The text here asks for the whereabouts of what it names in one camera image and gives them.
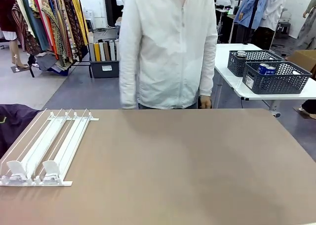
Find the jeans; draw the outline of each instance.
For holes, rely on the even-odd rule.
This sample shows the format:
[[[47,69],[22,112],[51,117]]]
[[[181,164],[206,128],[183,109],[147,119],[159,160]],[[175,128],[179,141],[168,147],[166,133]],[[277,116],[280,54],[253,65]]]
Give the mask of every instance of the jeans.
[[[140,110],[148,110],[148,109],[155,109],[155,108],[149,108],[149,107],[146,107],[144,105],[141,105],[141,104],[138,104],[138,109]],[[193,105],[185,108],[185,109],[198,109],[198,103],[194,103]]]

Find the tabletop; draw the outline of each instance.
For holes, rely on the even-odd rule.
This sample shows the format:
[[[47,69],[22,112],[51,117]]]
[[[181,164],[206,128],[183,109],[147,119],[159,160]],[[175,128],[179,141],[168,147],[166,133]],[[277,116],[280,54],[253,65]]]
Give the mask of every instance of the tabletop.
[[[92,115],[100,120],[89,123],[66,176],[73,185],[0,187],[1,225],[316,222],[316,164],[266,110]]]
[[[226,13],[226,12],[230,11],[230,9],[220,9],[220,8],[216,8],[215,10],[217,10],[221,13]]]
[[[300,94],[255,94],[243,82],[242,77],[236,77],[228,70],[229,51],[231,50],[261,50],[253,44],[217,44],[215,69],[224,78],[227,84],[234,89],[239,97],[249,100],[305,100],[316,99],[316,81],[309,78]]]

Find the cardboard box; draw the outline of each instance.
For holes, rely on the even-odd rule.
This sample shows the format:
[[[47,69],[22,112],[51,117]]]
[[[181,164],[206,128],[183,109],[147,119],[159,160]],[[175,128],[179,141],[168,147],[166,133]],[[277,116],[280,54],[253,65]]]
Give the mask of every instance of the cardboard box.
[[[312,73],[312,78],[316,76],[316,50],[298,50],[295,51],[288,61],[302,67]]]

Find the hanging clothes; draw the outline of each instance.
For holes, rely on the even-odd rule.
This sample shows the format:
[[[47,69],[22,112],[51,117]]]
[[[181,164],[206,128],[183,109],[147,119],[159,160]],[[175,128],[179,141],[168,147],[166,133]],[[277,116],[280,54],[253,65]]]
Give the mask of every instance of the hanging clothes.
[[[252,10],[255,0],[242,0],[241,6],[236,14],[234,22],[239,23],[245,27],[249,27],[250,19],[252,15]],[[263,12],[265,10],[267,0],[259,0],[257,11],[253,20],[252,29],[257,29],[259,27],[260,21],[263,17]]]
[[[81,31],[80,31],[80,27],[78,29],[78,27],[76,26],[76,22],[78,21],[76,19],[76,14],[74,13],[74,9],[72,10],[71,6],[72,5],[72,1],[71,0],[64,0],[64,4],[65,4],[65,8],[66,8],[66,13],[68,16],[68,20],[71,26],[71,30],[72,30],[72,37],[74,39],[75,45],[76,45],[76,55],[79,56],[80,59],[82,59],[82,52],[81,52],[81,48],[84,45],[83,43],[83,39],[81,38]]]
[[[29,7],[29,1],[28,0],[22,0],[24,4],[24,8],[26,11],[26,14],[29,18],[30,24],[32,26],[32,29],[35,33],[36,39],[39,41],[40,47],[43,51],[50,50],[49,43],[47,40],[47,36],[43,27],[43,24],[40,19],[37,19]]]
[[[67,12],[66,12],[66,7],[65,7],[64,0],[58,0],[58,1],[59,1],[60,7],[61,7],[61,11],[62,11],[62,14],[63,14],[63,17],[64,17],[64,21],[65,21],[66,33],[67,33],[69,45],[70,45],[70,48],[71,48],[71,55],[70,55],[69,59],[72,62],[72,58],[73,57],[74,58],[77,57],[78,50],[77,50],[77,47],[76,47],[76,44],[75,44],[75,41],[74,41],[74,37],[73,37],[73,34],[72,34],[72,30],[71,30],[70,22],[69,22],[68,15],[67,15]]]
[[[72,0],[72,1],[73,1],[73,4],[74,4],[74,8],[75,8],[75,11],[76,11],[77,18],[79,20],[79,24],[80,24],[81,33],[82,33],[82,36],[83,36],[84,45],[87,46],[88,45],[88,41],[87,41],[87,37],[85,35],[85,32],[89,33],[88,26],[87,26],[87,23],[86,23],[85,19],[84,20],[82,19],[82,11],[81,11],[81,8],[80,8],[79,0]]]
[[[40,16],[40,19],[42,21],[42,24],[43,24],[43,27],[44,27],[44,30],[45,30],[45,33],[46,33],[46,36],[48,37],[48,41],[49,41],[49,44],[50,46],[52,46],[52,42],[51,42],[51,35],[49,33],[49,28],[48,28],[48,24],[47,24],[47,20],[46,20],[46,16],[45,14],[41,11],[41,6],[39,4],[39,0],[33,0],[35,2],[35,8],[36,10],[38,11],[39,13],[39,16]]]
[[[53,1],[53,6],[56,12],[56,19],[58,22],[58,27],[60,29],[60,34],[61,34],[61,38],[62,38],[62,42],[66,51],[66,56],[72,60],[72,51],[71,51],[71,47],[70,47],[70,43],[69,43],[69,39],[68,39],[68,34],[67,34],[67,30],[66,30],[66,23],[65,23],[65,19],[63,17],[63,11],[62,11],[62,7],[60,4],[59,0],[52,0]]]
[[[30,21],[29,21],[29,18],[28,18],[28,16],[27,16],[26,11],[25,11],[25,8],[24,8],[23,0],[16,0],[16,1],[17,1],[17,3],[18,3],[18,6],[19,6],[19,8],[20,8],[20,11],[21,11],[21,13],[22,13],[22,15],[23,15],[23,17],[24,17],[26,23],[27,23],[28,31],[31,33],[31,35],[32,35],[33,37],[35,37],[35,34],[34,34],[33,29],[32,29],[32,27],[31,27],[31,23],[30,23]]]
[[[56,52],[59,55],[59,60],[61,61],[62,65],[65,66],[66,62],[66,51],[62,42],[61,32],[58,26],[58,22],[56,17],[54,16],[49,4],[47,2],[43,3],[42,10],[48,15],[51,21],[51,28],[53,30],[53,36],[55,39],[56,44]]]
[[[39,53],[41,53],[42,50],[40,48],[40,45],[35,40],[31,32],[28,31],[28,25],[18,4],[15,4],[13,6],[12,15],[18,30],[17,33],[20,35],[20,39],[24,43],[26,51],[31,55],[38,55]]]
[[[46,0],[37,0],[38,7],[39,7],[39,10],[40,10],[40,14],[41,14],[41,18],[42,18],[45,30],[47,31],[47,35],[48,35],[48,38],[49,38],[50,45],[53,47],[52,49],[53,49],[53,51],[55,53],[55,56],[58,58],[58,55],[57,55],[57,52],[56,52],[56,45],[55,45],[55,41],[54,41],[54,36],[53,36],[52,28],[51,28],[50,19],[42,11],[43,3],[45,1]]]
[[[15,0],[0,0],[0,28],[2,31],[15,32],[15,24],[11,9]]]

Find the gray bin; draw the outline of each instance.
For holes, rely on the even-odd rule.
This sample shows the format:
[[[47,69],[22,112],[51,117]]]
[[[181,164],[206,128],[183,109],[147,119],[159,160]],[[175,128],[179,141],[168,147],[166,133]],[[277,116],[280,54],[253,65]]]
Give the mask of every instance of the gray bin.
[[[247,58],[237,57],[238,51],[229,51],[229,60],[227,68],[237,77],[243,77],[246,62],[265,62],[265,61],[283,61],[283,59],[270,51],[245,51]]]
[[[312,75],[291,62],[266,62],[276,68],[276,74],[262,75],[258,72],[260,63],[247,62],[242,78],[255,94],[300,94]]]
[[[118,78],[119,61],[91,61],[94,78]]]

